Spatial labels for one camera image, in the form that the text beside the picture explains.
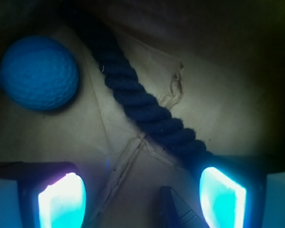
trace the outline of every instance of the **blue ball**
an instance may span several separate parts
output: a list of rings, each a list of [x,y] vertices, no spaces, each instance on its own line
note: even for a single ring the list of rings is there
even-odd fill
[[[78,69],[74,56],[60,43],[31,36],[14,43],[0,66],[0,87],[18,104],[52,110],[76,92]]]

